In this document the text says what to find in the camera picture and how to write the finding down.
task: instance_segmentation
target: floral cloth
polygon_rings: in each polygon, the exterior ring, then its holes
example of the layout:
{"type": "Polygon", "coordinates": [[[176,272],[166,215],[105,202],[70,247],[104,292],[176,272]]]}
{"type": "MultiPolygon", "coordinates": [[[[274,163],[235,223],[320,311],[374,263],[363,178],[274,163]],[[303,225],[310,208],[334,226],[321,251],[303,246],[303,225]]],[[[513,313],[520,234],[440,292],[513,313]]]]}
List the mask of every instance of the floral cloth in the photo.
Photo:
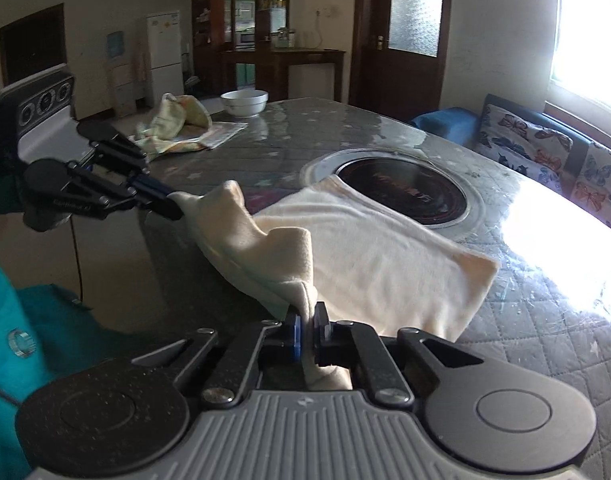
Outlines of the floral cloth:
{"type": "Polygon", "coordinates": [[[572,149],[570,137],[487,105],[476,151],[562,194],[558,175],[572,149]]]}
{"type": "Polygon", "coordinates": [[[611,150],[590,145],[570,200],[611,227],[611,150]]]}

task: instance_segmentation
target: white bowl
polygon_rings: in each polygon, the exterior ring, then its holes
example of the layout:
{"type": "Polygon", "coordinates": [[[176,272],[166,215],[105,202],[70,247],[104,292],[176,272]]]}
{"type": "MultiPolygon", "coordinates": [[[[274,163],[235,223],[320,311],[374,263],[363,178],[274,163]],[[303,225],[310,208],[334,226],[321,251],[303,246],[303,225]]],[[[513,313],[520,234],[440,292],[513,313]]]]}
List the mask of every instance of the white bowl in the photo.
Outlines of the white bowl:
{"type": "Polygon", "coordinates": [[[221,95],[221,102],[231,116],[249,119],[263,111],[268,102],[268,92],[254,88],[235,90],[221,95]]]}

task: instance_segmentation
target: sofa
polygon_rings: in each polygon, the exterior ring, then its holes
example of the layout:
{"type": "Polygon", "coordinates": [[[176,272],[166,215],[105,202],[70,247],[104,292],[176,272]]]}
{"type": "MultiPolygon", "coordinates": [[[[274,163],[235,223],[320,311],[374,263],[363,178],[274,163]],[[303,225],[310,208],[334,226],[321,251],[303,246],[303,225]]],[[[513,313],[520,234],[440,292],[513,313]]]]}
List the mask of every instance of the sofa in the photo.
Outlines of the sofa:
{"type": "Polygon", "coordinates": [[[611,150],[567,124],[493,94],[480,116],[447,108],[410,124],[537,180],[611,227],[611,150]]]}

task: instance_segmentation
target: wooden counter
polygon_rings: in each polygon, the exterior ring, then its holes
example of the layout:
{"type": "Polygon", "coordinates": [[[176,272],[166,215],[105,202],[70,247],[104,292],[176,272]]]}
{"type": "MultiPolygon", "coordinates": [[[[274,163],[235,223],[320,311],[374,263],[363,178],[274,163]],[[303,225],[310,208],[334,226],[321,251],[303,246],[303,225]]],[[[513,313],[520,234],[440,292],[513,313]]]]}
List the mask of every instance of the wooden counter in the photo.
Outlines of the wooden counter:
{"type": "Polygon", "coordinates": [[[227,50],[220,53],[224,88],[233,88],[234,70],[228,70],[228,65],[245,63],[256,65],[256,88],[265,90],[270,95],[270,101],[288,99],[288,77],[291,65],[323,64],[334,65],[334,100],[341,101],[341,86],[343,85],[342,50],[314,48],[264,48],[227,50]]]}

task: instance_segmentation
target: refrigerator door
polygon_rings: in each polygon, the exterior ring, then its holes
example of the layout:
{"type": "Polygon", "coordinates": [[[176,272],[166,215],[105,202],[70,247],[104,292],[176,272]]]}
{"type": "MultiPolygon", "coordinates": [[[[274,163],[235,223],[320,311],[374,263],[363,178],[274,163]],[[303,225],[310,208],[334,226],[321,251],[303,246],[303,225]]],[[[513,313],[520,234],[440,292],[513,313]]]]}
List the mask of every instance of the refrigerator door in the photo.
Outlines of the refrigerator door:
{"type": "Polygon", "coordinates": [[[148,95],[146,103],[157,106],[164,94],[183,95],[182,64],[153,68],[148,78],[148,95]]]}
{"type": "Polygon", "coordinates": [[[182,34],[178,12],[148,16],[148,47],[152,69],[182,61],[182,34]]]}

